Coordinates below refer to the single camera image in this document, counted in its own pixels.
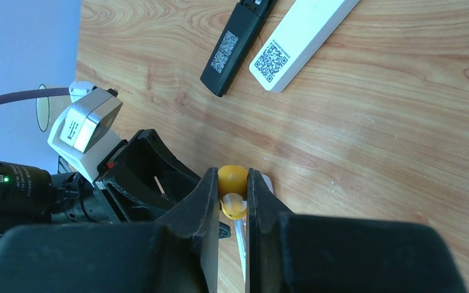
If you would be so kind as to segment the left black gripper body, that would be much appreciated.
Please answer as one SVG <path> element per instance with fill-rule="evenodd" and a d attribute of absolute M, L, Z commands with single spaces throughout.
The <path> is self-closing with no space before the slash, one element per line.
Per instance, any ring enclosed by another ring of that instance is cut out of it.
<path fill-rule="evenodd" d="M 185 166 L 154 129 L 141 129 L 99 159 L 98 178 L 79 172 L 52 177 L 53 223 L 153 222 L 202 189 L 202 177 Z"/>

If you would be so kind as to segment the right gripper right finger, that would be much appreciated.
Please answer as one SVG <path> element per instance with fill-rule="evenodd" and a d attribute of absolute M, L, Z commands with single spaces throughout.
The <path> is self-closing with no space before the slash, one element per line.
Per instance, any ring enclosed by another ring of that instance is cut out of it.
<path fill-rule="evenodd" d="M 254 168 L 247 199 L 246 292 L 311 292 L 306 216 L 293 213 Z"/>

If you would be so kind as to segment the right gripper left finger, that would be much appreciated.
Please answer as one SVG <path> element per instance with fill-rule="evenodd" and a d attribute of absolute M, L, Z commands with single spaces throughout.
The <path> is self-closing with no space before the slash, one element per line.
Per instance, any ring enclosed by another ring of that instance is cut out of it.
<path fill-rule="evenodd" d="M 162 226 L 156 292 L 216 292 L 219 258 L 218 169 L 157 223 Z"/>

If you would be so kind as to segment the yellow handled screwdriver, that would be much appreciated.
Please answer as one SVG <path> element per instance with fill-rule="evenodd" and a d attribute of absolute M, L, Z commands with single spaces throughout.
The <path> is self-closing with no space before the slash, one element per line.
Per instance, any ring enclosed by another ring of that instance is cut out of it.
<path fill-rule="evenodd" d="M 240 165 L 218 169 L 218 192 L 221 210 L 232 220 L 241 220 L 247 210 L 248 170 Z"/>

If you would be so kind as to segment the short white remote control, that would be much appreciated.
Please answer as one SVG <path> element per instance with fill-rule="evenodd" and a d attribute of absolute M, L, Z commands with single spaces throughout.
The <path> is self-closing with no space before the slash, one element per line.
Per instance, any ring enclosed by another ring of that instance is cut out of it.
<path fill-rule="evenodd" d="M 246 220 L 247 220 L 247 202 L 242 200 L 242 198 L 238 195 L 235 194 L 235 199 L 241 204 L 241 207 L 244 208 L 243 214 L 238 216 L 237 219 L 234 220 L 234 227 L 236 231 L 236 239 L 238 243 L 238 250 L 239 250 L 239 256 L 240 256 L 240 261 L 241 261 L 241 269 L 242 269 L 242 275 L 243 275 L 243 280 L 246 282 L 247 279 L 247 265 L 246 265 Z"/>

